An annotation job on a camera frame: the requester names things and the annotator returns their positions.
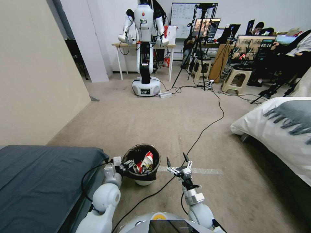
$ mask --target humanoid robot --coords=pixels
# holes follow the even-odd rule
[[[140,2],[141,3],[134,12],[131,9],[126,11],[123,34],[120,34],[118,39],[123,43],[132,44],[133,40],[129,34],[129,30],[133,22],[135,22],[140,41],[140,43],[137,43],[136,70],[141,76],[134,79],[132,88],[136,95],[154,96],[159,94],[161,89],[159,79],[150,76],[153,72],[154,44],[151,43],[151,32],[154,28],[154,21],[158,31],[156,44],[160,47],[165,47],[168,44],[168,39],[164,37],[161,12],[154,12],[146,3],[147,1]]]
[[[189,206],[188,218],[167,212],[152,212],[137,216],[130,220],[119,233],[162,233],[162,232],[193,232],[193,233],[224,233],[225,231],[214,219],[210,208],[203,204],[204,196],[198,193],[200,187],[192,182],[192,161],[184,154],[187,165],[179,168],[171,167],[167,158],[168,171],[179,178],[182,191]],[[121,193],[122,170],[134,165],[134,160],[121,163],[121,157],[114,157],[104,168],[105,182],[93,195],[93,210],[79,224],[76,233],[111,233],[112,217],[119,203]]]

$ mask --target bed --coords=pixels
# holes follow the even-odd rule
[[[231,125],[270,153],[265,157],[283,176],[311,228],[311,97],[278,97],[265,101]]]
[[[108,160],[102,149],[58,146],[0,147],[0,232],[75,232],[91,202],[81,178]],[[92,197],[103,169],[84,180]]]

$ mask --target tape strip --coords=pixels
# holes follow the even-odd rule
[[[158,171],[168,172],[168,167],[159,166]],[[208,174],[208,175],[223,175],[224,172],[221,169],[205,169],[205,168],[191,168],[192,173],[197,174]]]

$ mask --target chair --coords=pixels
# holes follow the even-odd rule
[[[252,68],[235,65],[233,69],[230,70],[230,72],[228,73],[221,90],[224,92],[226,92],[227,90],[235,90],[238,92],[238,95],[240,95],[243,88],[246,86],[251,74]]]
[[[203,78],[203,73],[204,73],[204,78],[208,79],[208,76],[210,74],[211,65],[212,65],[212,59],[211,58],[203,59],[203,72],[202,72],[201,58],[198,57],[196,59],[196,62],[195,62],[191,76],[194,77],[194,79],[199,80],[200,78]]]

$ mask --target snack wrapper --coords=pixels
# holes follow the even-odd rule
[[[149,173],[153,169],[153,154],[149,151],[143,161],[140,161],[138,164],[134,164],[133,169],[136,174],[145,174]]]

